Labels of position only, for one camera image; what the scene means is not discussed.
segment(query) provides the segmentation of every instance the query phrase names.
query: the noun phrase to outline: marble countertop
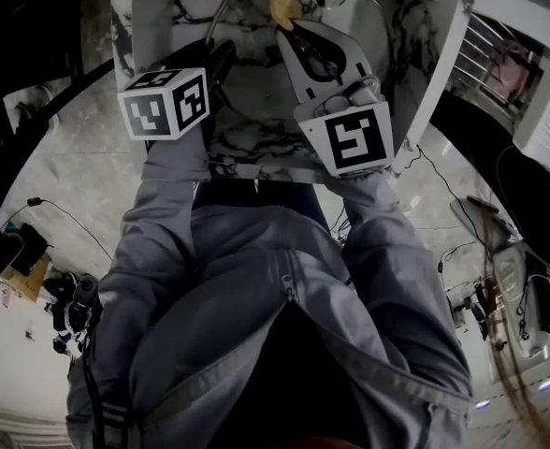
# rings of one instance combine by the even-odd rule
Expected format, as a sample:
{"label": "marble countertop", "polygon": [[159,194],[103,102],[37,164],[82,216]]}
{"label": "marble countertop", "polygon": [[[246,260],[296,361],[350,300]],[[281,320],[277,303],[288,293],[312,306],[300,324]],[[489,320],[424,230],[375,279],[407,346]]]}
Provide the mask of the marble countertop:
{"label": "marble countertop", "polygon": [[[111,0],[118,88],[136,72],[203,38],[222,1]],[[371,12],[373,19],[380,15],[374,4],[365,2],[361,4],[361,12]],[[369,43],[372,47],[373,32],[367,25],[354,24],[351,30],[335,24],[352,22],[353,16],[347,13],[357,12],[355,5],[339,7],[335,10],[336,18],[332,19],[331,15],[323,18],[321,9],[310,0],[302,3],[304,18],[323,19],[356,38],[363,48]],[[395,63],[395,99],[404,98],[408,88],[418,107],[418,99],[427,88],[441,52],[436,38],[438,30],[427,4],[389,0],[386,10],[392,23],[394,58],[385,58],[386,62]],[[363,22],[373,20],[368,16],[362,18]],[[326,170],[292,116],[297,99],[274,29],[269,0],[230,0],[215,28],[213,37],[217,42],[226,38],[235,42],[237,61],[223,85],[230,106],[224,105],[217,113],[216,131],[208,148],[210,171],[215,176],[235,178],[322,182]],[[381,45],[387,47],[385,40]],[[398,109],[406,113],[403,104],[397,105]],[[401,150],[404,142],[404,149],[409,147],[410,152],[414,144],[407,137],[412,122],[403,121],[402,116],[405,120],[406,115],[395,118],[397,115],[392,111],[396,151]],[[143,142],[132,141],[137,166],[141,167],[145,160],[145,150]],[[398,176],[395,169],[391,173]]]}

